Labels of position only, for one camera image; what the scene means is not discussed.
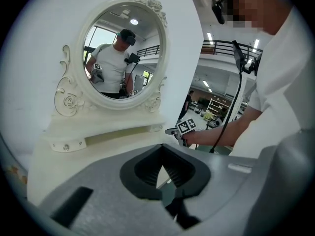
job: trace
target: vr headset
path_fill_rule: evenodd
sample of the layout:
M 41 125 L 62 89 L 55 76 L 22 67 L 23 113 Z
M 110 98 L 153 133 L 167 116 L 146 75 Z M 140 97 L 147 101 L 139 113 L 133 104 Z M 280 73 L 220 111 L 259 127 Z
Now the vr headset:
M 223 25 L 225 23 L 223 16 L 233 15 L 233 0 L 212 0 L 212 11 L 218 22 Z
M 136 42 L 135 34 L 132 31 L 127 30 L 127 29 L 122 30 L 120 33 L 117 34 L 117 36 L 120 36 L 123 42 L 129 45 L 134 45 L 134 43 Z

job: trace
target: mirror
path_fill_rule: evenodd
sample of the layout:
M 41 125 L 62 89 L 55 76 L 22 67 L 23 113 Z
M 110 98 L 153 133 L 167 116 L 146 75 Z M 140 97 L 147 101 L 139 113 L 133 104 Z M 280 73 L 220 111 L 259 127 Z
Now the mirror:
M 98 17 L 84 43 L 87 79 L 113 99 L 133 97 L 146 89 L 160 54 L 155 18 L 136 5 L 116 5 Z

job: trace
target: ornate mirror frame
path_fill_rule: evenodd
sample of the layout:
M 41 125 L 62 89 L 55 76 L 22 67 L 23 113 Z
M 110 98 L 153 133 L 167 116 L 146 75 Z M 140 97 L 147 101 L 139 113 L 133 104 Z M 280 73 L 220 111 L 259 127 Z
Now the ornate mirror frame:
M 95 20 L 113 6 L 133 5 L 146 10 L 157 24 L 160 41 L 160 54 L 156 72 L 145 90 L 137 95 L 117 100 L 108 98 L 99 93 L 88 78 L 83 67 L 84 42 Z M 160 86 L 167 67 L 169 55 L 169 41 L 167 33 L 166 14 L 162 11 L 162 5 L 157 0 L 110 0 L 100 4 L 85 20 L 82 30 L 74 43 L 73 53 L 70 47 L 64 46 L 66 61 L 61 61 L 65 67 L 65 73 L 60 80 L 55 94 L 55 107 L 59 114 L 67 117 L 75 115 L 80 110 L 103 107 L 111 110 L 126 110 L 143 105 L 149 112 L 155 112 L 160 104 Z

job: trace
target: person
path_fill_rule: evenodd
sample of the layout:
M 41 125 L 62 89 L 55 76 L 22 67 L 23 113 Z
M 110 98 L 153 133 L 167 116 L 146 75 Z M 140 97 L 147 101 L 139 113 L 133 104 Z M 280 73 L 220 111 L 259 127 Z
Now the person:
M 122 81 L 123 73 L 126 72 L 126 90 L 127 94 L 133 90 L 133 80 L 130 75 L 132 65 L 127 65 L 125 59 L 128 58 L 127 49 L 130 44 L 126 42 L 127 38 L 131 36 L 135 38 L 135 34 L 123 29 L 117 34 L 117 41 L 113 45 L 103 44 L 98 46 L 91 54 L 91 58 L 86 64 L 86 69 L 91 73 L 92 66 L 96 62 L 102 68 L 104 82 L 98 82 L 92 85 L 105 96 L 119 99 L 120 83 Z
M 224 118 L 226 117 L 226 114 L 227 114 L 227 109 L 222 108 L 218 111 L 217 118 L 220 118 L 223 121 Z
M 186 100 L 184 102 L 184 105 L 182 107 L 182 111 L 181 113 L 179 114 L 179 117 L 178 117 L 178 121 L 177 122 L 180 122 L 180 120 L 184 117 L 184 115 L 187 113 L 188 111 L 188 106 L 189 104 L 191 103 L 191 98 L 192 98 L 192 95 L 193 95 L 194 91 L 193 90 L 190 90 L 189 91 L 189 94 L 186 96 Z
M 273 35 L 264 48 L 256 88 L 248 107 L 236 121 L 230 122 L 218 146 L 234 149 L 230 155 L 258 158 L 262 149 L 276 146 L 289 135 L 297 133 L 307 123 L 296 115 L 294 101 L 303 95 L 294 94 L 304 72 L 310 68 L 314 56 L 314 39 L 297 9 L 288 0 L 232 0 L 233 16 L 251 21 L 252 27 Z M 222 126 L 183 135 L 188 144 L 214 145 Z

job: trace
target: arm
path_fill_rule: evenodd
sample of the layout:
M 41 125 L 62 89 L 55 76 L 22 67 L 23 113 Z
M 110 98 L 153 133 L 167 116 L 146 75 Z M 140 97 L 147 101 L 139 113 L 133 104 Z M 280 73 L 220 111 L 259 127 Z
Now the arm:
M 230 122 L 226 126 L 224 134 L 222 135 L 218 145 L 230 146 L 235 144 L 236 140 L 247 129 L 250 122 L 256 120 L 261 114 L 261 111 L 248 106 L 241 118 Z M 222 131 L 222 128 L 223 126 L 210 130 L 190 132 L 183 135 L 183 138 L 187 140 L 188 144 L 214 145 Z
M 91 73 L 92 66 L 95 64 L 95 62 L 96 62 L 96 59 L 93 56 L 91 56 L 86 65 L 86 69 L 89 73 Z
M 126 73 L 126 83 L 126 90 L 129 95 L 129 93 L 133 90 L 132 74 Z

